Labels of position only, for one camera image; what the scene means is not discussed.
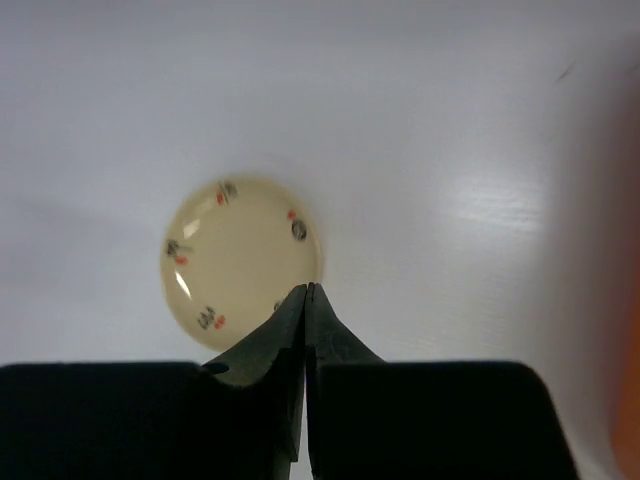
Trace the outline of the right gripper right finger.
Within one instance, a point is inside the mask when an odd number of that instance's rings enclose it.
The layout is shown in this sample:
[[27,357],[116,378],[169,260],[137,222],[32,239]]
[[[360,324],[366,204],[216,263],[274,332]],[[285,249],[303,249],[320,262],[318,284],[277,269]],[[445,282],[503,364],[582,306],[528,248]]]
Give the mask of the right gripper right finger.
[[549,391],[515,361],[387,362],[306,295],[308,448],[317,479],[574,479]]

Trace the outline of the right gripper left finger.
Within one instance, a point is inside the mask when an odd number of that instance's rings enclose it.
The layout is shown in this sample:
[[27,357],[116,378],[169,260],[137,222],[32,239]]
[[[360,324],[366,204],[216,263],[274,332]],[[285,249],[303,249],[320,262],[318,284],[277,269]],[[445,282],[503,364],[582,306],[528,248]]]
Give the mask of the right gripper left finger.
[[1,370],[5,479],[285,479],[299,455],[306,289],[205,364]]

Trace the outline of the cream plate with black motifs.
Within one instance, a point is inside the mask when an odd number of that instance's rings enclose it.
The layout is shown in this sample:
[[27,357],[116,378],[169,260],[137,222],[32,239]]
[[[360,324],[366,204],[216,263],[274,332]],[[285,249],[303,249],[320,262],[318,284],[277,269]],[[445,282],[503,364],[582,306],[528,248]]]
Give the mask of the cream plate with black motifs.
[[225,351],[267,321],[289,292],[323,275],[309,210],[266,177],[216,178],[190,194],[166,230],[167,305],[199,344]]

